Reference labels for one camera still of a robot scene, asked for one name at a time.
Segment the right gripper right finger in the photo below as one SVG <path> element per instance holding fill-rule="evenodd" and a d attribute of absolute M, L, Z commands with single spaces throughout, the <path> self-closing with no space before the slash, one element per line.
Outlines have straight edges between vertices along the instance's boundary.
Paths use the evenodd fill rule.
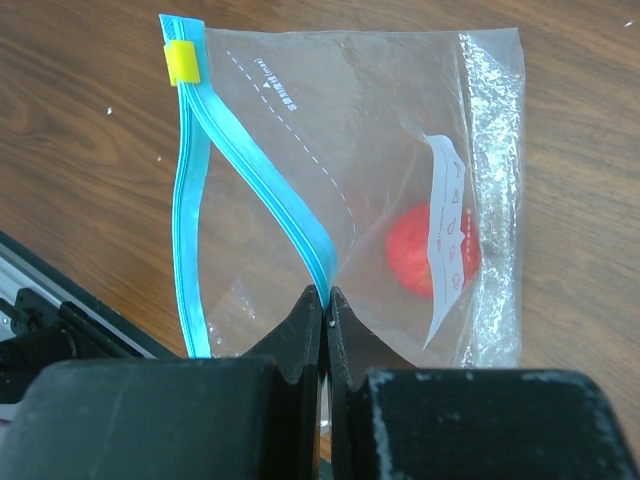
<path fill-rule="evenodd" d="M 325 316 L 337 479 L 635 479 L 588 376 L 407 362 L 333 289 Z"/>

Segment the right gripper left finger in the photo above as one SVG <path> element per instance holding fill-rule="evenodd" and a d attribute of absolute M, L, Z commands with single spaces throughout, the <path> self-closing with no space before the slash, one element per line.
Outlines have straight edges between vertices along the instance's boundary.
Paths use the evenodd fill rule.
<path fill-rule="evenodd" d="M 245 354 L 97 357 L 53 327 L 1 345 L 5 479 L 315 479 L 320 298 Z"/>

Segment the large red apple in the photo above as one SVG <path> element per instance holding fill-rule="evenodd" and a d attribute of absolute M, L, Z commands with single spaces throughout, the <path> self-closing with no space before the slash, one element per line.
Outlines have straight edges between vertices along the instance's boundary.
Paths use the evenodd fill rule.
<path fill-rule="evenodd" d="M 429 203 L 413 206 L 390 228 L 386 238 L 386 259 L 398 283 L 419 297 L 433 299 L 433 282 L 427 258 Z M 462 214 L 464 242 L 461 245 L 467 287 L 480 268 L 480 246 L 471 211 Z"/>

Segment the blue zip top bag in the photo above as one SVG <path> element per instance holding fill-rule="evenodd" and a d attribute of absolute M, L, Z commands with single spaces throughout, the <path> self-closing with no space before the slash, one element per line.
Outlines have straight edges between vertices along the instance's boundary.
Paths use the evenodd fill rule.
<path fill-rule="evenodd" d="M 179 101 L 172 205 L 187 352 L 237 356 L 302 290 L 340 289 L 417 366 L 507 368 L 521 351 L 525 63 L 515 28 L 209 28 L 162 15 Z M 386 259 L 429 203 L 428 300 Z M 462 214 L 480 268 L 465 287 Z"/>

